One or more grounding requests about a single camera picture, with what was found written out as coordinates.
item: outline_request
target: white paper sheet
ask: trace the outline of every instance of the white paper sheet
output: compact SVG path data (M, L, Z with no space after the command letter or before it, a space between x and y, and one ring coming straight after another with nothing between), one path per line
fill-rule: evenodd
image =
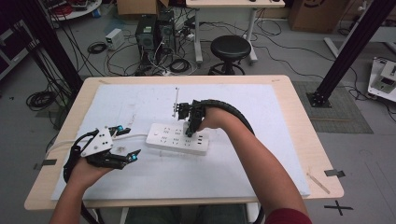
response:
M178 102L216 99L241 111L256 136L274 153L302 195L309 187L290 139L288 128L270 85L102 85L92 101L77 137L95 128L123 125L130 134L148 133L151 123L180 124L173 118ZM115 142L113 152L142 149L138 161L115 170L89 188L84 199L196 199L254 197L243 167L222 130L209 130L206 156L148 148L145 137ZM118 147L126 147L119 152ZM58 200L65 183L60 179L52 195Z

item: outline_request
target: power strip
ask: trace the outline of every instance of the power strip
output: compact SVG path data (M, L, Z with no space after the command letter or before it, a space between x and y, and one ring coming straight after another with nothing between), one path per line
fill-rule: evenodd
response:
M153 123L148 133L146 143L153 148L206 155L209 146L209 133L201 131L188 137L187 126Z

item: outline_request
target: black stool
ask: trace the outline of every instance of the black stool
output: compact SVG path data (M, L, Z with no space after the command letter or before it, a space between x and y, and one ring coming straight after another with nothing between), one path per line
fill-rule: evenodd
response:
M235 75L233 67L238 68L242 74L245 71L238 65L233 64L247 57L251 51L251 46L246 39L237 35L224 35L212 41L210 45L212 53L220 58L223 63L213 65L209 69L209 75Z

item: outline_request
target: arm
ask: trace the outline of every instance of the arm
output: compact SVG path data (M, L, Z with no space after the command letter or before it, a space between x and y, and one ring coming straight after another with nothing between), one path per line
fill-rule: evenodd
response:
M56 204L49 223L79 223L82 196L87 188L112 169L89 165L82 158L73 169L70 179Z
M308 216L300 192L283 166L237 117L208 107L200 130L203 128L221 128L227 133L267 216L278 208Z

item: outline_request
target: cardboard box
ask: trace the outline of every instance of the cardboard box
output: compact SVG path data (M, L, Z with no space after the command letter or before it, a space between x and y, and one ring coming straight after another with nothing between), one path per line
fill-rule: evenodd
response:
M295 0L289 14L290 29L332 33L350 0Z
M168 7L169 0L117 0L120 15L159 14L162 6Z

